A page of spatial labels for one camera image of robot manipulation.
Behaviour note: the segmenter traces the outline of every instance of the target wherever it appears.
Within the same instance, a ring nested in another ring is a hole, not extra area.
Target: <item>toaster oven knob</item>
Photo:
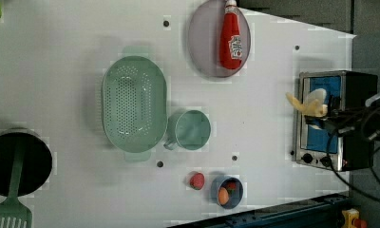
[[[305,163],[311,163],[313,160],[314,160],[314,157],[312,157],[311,154],[304,154],[302,156],[302,160],[305,162]]]
[[[326,156],[322,158],[320,162],[323,164],[324,167],[330,167],[330,165],[332,164],[332,159]]]

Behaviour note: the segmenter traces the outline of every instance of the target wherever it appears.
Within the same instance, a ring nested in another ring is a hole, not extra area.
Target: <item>small blue bowl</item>
[[[236,189],[229,195],[229,200],[225,204],[219,203],[219,189],[220,187],[226,188],[227,184],[234,182]],[[240,180],[230,176],[219,176],[214,179],[211,184],[211,199],[224,209],[233,209],[241,202],[243,197],[243,185]]]

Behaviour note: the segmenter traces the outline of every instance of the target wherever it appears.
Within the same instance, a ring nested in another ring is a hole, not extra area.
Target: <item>yellow object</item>
[[[229,201],[228,191],[223,187],[221,187],[218,191],[218,201],[220,205],[223,205]]]
[[[296,97],[291,93],[286,93],[288,102],[305,116],[313,117],[324,117],[327,115],[327,106],[324,103],[324,98],[326,97],[326,90],[317,89],[312,91],[306,97],[306,103],[301,103]]]
[[[356,228],[356,226],[352,225],[354,219],[359,219],[359,212],[355,209],[350,209],[347,211],[342,211],[342,214],[345,218],[345,224],[342,228]]]

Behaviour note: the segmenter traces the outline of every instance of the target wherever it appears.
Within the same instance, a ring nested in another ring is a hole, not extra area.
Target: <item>white table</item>
[[[351,69],[353,36],[243,9],[252,32],[245,68],[226,80],[207,78],[185,43],[202,2],[4,1],[0,132],[33,129],[54,158],[48,182],[20,198],[35,227],[163,227],[348,190],[332,172],[292,161],[294,111],[285,92],[294,91],[300,71]],[[108,141],[100,84],[133,45],[154,53],[168,83],[169,113],[187,107],[209,115],[213,135],[201,151],[166,151],[161,142],[149,161],[126,163]],[[201,191],[185,185],[192,171],[206,176]],[[220,173],[245,185],[245,198],[230,211],[208,199]]]

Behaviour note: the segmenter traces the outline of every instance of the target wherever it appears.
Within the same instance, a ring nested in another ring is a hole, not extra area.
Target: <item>ketchup label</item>
[[[240,36],[239,35],[232,36],[232,39],[228,43],[229,43],[229,49],[231,50],[232,59],[241,59]]]

